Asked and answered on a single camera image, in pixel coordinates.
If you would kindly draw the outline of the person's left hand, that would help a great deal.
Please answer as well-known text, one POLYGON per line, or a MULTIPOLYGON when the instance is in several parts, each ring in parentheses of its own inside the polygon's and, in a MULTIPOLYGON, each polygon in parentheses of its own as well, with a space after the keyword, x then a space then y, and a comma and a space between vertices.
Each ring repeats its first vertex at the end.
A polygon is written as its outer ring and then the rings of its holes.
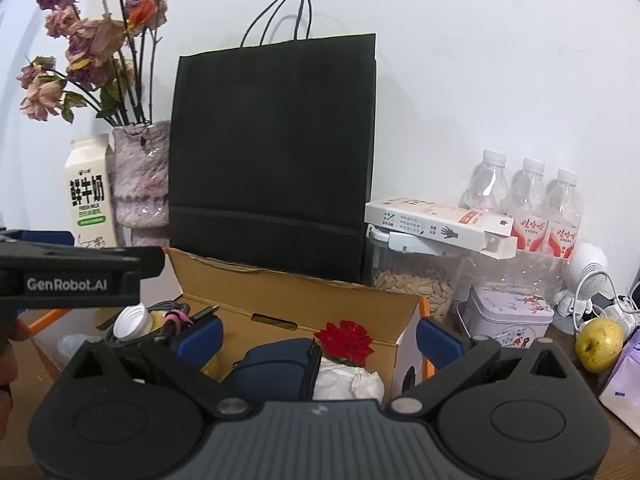
POLYGON ((17 320, 9 334, 9 341, 6 348, 1 352, 0 359, 0 440, 6 437, 9 418, 13 408, 13 398, 10 385, 17 378, 18 366, 17 360, 11 346, 12 341, 25 341, 30 337, 28 326, 22 321, 17 320))

